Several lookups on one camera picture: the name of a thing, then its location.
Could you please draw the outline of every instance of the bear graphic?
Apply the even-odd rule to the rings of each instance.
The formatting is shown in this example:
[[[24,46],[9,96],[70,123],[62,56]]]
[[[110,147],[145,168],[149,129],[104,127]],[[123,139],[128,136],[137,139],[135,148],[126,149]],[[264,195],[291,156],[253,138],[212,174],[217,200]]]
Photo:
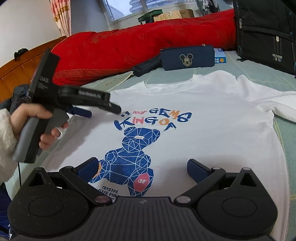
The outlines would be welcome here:
[[[133,126],[126,128],[124,135],[122,147],[105,154],[105,158],[99,161],[98,173],[90,182],[106,178],[111,183],[127,184],[130,196],[143,197],[154,177],[149,168],[151,158],[143,149],[157,141],[160,131]]]

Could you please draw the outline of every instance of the black backpack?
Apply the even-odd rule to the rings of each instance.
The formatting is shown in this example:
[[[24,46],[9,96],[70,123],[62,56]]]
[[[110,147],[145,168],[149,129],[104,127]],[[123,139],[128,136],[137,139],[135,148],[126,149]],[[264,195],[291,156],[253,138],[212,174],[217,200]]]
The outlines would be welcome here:
[[[26,94],[28,89],[28,84],[15,87],[12,97],[3,101],[3,103],[0,104],[0,109],[7,109],[9,113],[12,114],[22,103],[26,103]]]
[[[296,74],[296,18],[280,0],[233,0],[243,59]]]

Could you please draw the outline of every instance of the hand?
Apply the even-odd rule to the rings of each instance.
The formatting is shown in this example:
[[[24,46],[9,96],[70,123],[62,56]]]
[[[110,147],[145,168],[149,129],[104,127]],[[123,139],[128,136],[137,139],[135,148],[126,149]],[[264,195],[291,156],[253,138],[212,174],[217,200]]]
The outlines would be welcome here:
[[[18,139],[28,117],[49,119],[52,116],[53,114],[41,104],[21,104],[10,116],[10,123],[15,137]],[[62,128],[67,128],[68,125],[68,122],[66,122],[62,125]],[[60,132],[57,128],[54,128],[51,134],[42,134],[39,142],[40,148],[48,150],[59,136]]]

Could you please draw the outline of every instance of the blue clip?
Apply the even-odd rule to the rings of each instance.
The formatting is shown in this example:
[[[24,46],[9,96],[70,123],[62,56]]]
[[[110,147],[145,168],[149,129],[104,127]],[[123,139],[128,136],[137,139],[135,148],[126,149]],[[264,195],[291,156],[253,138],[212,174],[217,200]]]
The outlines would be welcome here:
[[[79,166],[75,167],[73,172],[83,181],[88,183],[98,173],[98,170],[99,161],[97,158],[92,157]]]
[[[196,183],[199,183],[211,175],[212,170],[195,159],[190,159],[187,162],[187,173]]]
[[[90,118],[92,116],[92,112],[89,110],[84,110],[78,107],[71,107],[68,111],[68,113],[72,114],[72,115],[80,115],[80,116],[84,116],[87,118]]]

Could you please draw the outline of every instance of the red pillow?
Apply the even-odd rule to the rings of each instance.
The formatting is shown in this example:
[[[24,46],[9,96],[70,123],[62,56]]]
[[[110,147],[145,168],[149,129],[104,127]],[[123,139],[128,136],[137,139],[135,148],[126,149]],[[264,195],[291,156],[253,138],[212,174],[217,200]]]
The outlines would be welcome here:
[[[198,18],[164,20],[105,32],[74,34],[52,50],[61,57],[53,82],[81,86],[103,76],[123,73],[168,47],[213,45],[233,50],[233,9]]]

